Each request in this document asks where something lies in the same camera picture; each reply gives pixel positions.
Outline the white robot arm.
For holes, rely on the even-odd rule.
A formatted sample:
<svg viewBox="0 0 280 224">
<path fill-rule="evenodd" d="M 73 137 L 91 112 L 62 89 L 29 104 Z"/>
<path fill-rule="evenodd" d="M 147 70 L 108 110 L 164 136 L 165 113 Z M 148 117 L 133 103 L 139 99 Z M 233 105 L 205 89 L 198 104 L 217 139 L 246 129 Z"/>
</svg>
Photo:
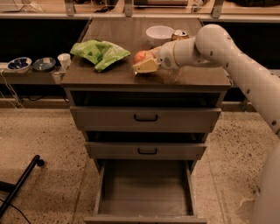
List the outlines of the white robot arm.
<svg viewBox="0 0 280 224">
<path fill-rule="evenodd" d="M 134 57 L 138 74 L 215 63 L 227 71 L 275 134 L 280 133 L 280 78 L 240 50 L 228 32 L 208 24 L 191 38 L 167 42 Z M 280 224 L 280 144 L 267 157 L 255 199 L 253 224 Z"/>
</svg>

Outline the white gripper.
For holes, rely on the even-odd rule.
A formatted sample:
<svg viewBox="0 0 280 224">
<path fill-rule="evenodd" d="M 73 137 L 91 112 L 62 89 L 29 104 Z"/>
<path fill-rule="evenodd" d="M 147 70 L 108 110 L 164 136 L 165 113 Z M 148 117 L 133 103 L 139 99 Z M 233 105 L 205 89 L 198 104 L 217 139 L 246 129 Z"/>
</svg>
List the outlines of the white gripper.
<svg viewBox="0 0 280 224">
<path fill-rule="evenodd" d="M 179 66 L 176 63 L 174 56 L 174 46 L 176 42 L 167 42 L 161 46 L 150 49 L 151 54 L 157 57 L 147 58 L 142 60 L 135 60 L 133 64 L 133 69 L 139 74 L 147 74 L 156 72 L 158 70 L 159 64 L 163 69 L 176 69 Z"/>
</svg>

